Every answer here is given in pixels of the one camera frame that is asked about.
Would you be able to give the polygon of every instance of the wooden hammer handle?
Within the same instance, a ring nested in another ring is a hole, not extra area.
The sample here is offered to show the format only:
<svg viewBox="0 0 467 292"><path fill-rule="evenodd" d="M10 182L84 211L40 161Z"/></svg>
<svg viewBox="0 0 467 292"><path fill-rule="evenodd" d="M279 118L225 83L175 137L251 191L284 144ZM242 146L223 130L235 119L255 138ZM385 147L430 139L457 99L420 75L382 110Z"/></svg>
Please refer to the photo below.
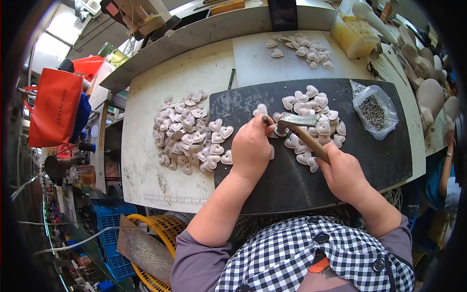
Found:
<svg viewBox="0 0 467 292"><path fill-rule="evenodd" d="M319 158L331 164L329 162L329 157L327 156L327 150L324 149L324 147L321 144L319 144L315 140L315 138L311 137L310 134L308 134L300 127L290 126L289 129L292 131L292 133L297 135L298 138L300 138L303 141L303 143L310 147L319 156Z"/></svg>

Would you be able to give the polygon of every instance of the person's left hand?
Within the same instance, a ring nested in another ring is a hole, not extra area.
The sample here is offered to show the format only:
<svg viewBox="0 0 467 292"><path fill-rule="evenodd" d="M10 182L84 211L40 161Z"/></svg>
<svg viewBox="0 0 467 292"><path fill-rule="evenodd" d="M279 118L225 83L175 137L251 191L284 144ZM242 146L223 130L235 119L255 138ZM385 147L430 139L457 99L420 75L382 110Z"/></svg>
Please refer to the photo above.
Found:
<svg viewBox="0 0 467 292"><path fill-rule="evenodd" d="M263 114L243 125L232 141L233 167L230 171L254 184L263 175L271 157L267 133L274 131L274 126L266 126L261 120Z"/></svg>
<svg viewBox="0 0 467 292"><path fill-rule="evenodd" d="M454 131L449 131L446 133L446 142L447 145L451 145L454 143Z"/></svg>

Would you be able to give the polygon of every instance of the black and white checkered vest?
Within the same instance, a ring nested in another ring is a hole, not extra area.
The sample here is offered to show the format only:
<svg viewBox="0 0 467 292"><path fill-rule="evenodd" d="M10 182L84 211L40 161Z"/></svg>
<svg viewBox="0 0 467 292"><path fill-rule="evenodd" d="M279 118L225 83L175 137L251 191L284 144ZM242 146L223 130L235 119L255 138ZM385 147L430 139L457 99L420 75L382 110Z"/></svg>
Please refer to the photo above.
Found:
<svg viewBox="0 0 467 292"><path fill-rule="evenodd" d="M332 270L360 291L412 291L412 266L371 235L333 217L273 224L252 236L227 262L215 291L296 291L321 249Z"/></svg>

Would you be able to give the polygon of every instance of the white cutting board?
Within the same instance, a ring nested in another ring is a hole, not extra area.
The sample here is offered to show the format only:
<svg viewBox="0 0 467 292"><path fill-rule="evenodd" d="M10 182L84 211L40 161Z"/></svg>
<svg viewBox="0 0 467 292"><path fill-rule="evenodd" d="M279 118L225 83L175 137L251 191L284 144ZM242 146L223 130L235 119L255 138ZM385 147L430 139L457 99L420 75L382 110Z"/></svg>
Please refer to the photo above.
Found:
<svg viewBox="0 0 467 292"><path fill-rule="evenodd" d="M331 49L321 31L306 30L301 32L310 40L318 40ZM272 39L275 34L293 36L294 33L296 31L267 32L233 39L232 45L238 86L245 87L296 79L345 78L344 70L334 54L332 60L330 60L334 64L334 70L329 70L323 67L322 64L319 64L316 68L311 68L305 57L295 55L296 50L287 47L285 41L275 40L277 46L273 48L266 48L265 46L266 41ZM271 53L275 48L279 48L284 56L280 58L271 57Z"/></svg>

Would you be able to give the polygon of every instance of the worker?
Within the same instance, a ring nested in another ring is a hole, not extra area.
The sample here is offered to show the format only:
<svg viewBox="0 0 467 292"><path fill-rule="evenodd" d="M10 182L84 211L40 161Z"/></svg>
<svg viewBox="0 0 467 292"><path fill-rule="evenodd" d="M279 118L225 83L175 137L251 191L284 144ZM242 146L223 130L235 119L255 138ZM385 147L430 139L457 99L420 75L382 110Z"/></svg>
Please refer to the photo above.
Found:
<svg viewBox="0 0 467 292"><path fill-rule="evenodd" d="M453 218L457 215L457 205L460 199L461 188L456 183L454 173L454 132L446 133L447 152L444 160L437 162L434 167L427 166L427 179L425 195L423 199L427 199L428 205L435 210L443 210L450 214Z"/></svg>
<svg viewBox="0 0 467 292"><path fill-rule="evenodd" d="M230 173L177 237L172 290L412 291L407 217L370 186L357 159L333 143L324 146L331 163L316 161L334 196L361 213L368 233L332 217L298 217L263 229L229 257L227 240L269 163L266 134L274 128L261 115L239 129Z"/></svg>

